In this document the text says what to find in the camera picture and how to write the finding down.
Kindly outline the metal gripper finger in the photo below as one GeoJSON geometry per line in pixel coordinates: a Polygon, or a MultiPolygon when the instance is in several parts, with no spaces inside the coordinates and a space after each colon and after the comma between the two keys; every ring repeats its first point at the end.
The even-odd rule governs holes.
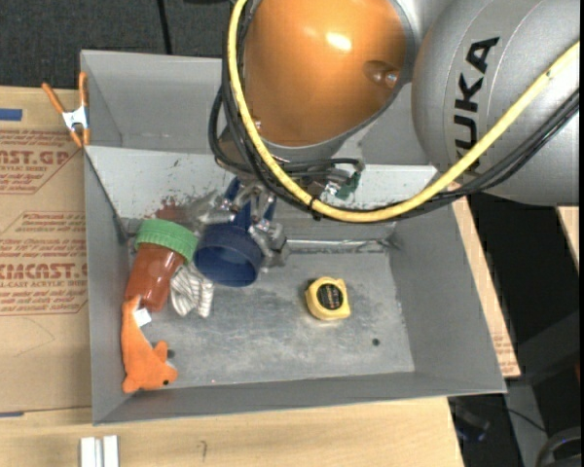
{"type": "Polygon", "coordinates": [[[249,235],[258,245],[263,268],[283,267],[289,256],[289,246],[283,226],[278,222],[262,220],[252,224],[249,235]]]}
{"type": "Polygon", "coordinates": [[[232,223],[238,215],[233,203],[216,192],[199,199],[196,218],[204,226],[232,223]]]}

